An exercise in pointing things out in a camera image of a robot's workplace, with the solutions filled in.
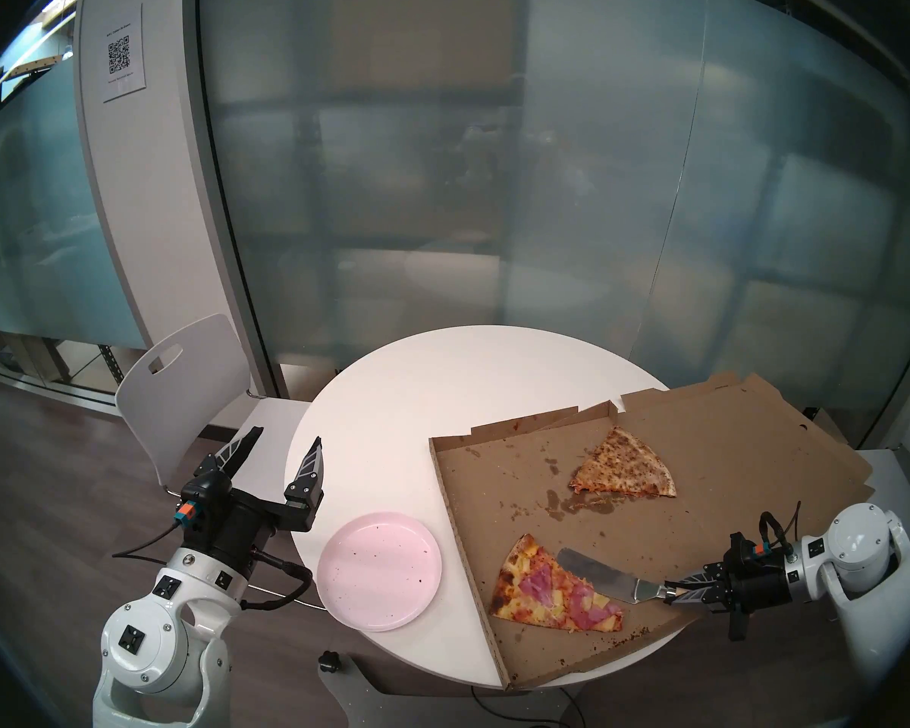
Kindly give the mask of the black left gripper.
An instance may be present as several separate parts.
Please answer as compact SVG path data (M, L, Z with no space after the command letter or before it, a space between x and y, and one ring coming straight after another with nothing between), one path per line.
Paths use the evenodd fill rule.
M207 555L244 577L263 563L290 577L309 577L293 562L266 553L268 539L277 532L311 530L323 499L322 439L314 439L295 477L284 489L284 502L261 499L233 487L232 481L264 433L252 427L242 438L216 454L208 454L185 483L183 508L193 504L197 513L183 532L183 547Z

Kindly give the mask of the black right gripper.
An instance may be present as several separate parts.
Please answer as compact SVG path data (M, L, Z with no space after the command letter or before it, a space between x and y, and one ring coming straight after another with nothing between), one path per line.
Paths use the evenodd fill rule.
M787 550L783 539L759 544L740 532L730 535L722 563L706 564L683 579L665 580L665 604L725 608L731 642L746 639L753 612L792 602L785 571Z

